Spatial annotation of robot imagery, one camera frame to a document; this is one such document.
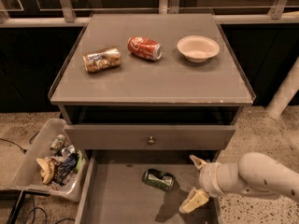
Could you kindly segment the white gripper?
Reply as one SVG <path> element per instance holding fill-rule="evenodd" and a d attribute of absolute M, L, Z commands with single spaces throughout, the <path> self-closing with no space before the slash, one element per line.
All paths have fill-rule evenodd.
<path fill-rule="evenodd" d="M 238 193 L 241 182 L 237 163 L 207 163 L 203 159 L 190 155 L 194 166 L 200 171 L 199 185 L 202 189 L 193 187 L 187 198 L 179 207 L 179 212 L 186 214 L 194 211 L 209 201 L 209 196 L 220 197 L 228 193 Z"/>

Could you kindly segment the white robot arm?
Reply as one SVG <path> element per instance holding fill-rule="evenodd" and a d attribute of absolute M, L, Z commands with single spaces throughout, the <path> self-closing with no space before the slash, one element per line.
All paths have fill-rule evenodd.
<path fill-rule="evenodd" d="M 210 197 L 229 193 L 269 199 L 282 195 L 299 202 L 299 174 L 262 153 L 246 153 L 231 163 L 207 163 L 194 155 L 190 159 L 199 171 L 200 189 L 192 188 L 180 213 L 190 213 Z"/>

